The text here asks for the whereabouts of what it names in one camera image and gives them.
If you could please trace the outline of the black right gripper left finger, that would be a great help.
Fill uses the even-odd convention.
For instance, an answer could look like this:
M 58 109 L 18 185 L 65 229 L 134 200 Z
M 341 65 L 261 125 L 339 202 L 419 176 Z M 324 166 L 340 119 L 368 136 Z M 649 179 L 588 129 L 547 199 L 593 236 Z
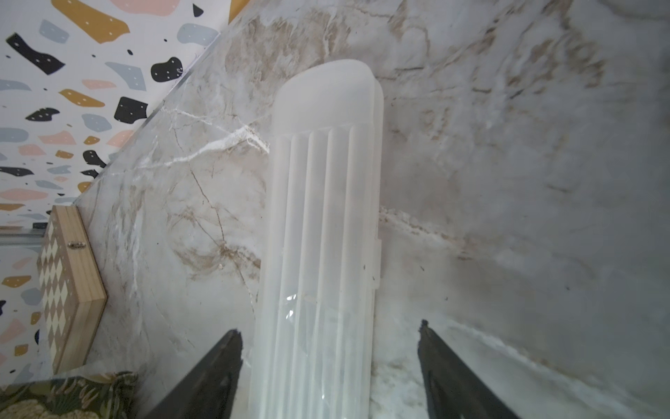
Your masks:
M 148 418 L 229 418 L 243 365 L 242 334 L 223 335 L 197 365 L 148 414 Z

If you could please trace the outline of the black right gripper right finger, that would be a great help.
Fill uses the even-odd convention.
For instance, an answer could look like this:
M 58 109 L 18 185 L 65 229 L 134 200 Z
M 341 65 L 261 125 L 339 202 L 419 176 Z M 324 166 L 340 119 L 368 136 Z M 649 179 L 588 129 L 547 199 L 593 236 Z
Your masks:
M 418 358 L 430 418 L 518 419 L 424 319 Z

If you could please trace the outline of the cream canvas tote bag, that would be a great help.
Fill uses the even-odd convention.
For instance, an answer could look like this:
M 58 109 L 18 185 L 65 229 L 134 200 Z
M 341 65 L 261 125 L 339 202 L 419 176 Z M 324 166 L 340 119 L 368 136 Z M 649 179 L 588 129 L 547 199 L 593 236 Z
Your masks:
M 139 375 L 71 376 L 1 387 L 3 418 L 128 418 Z

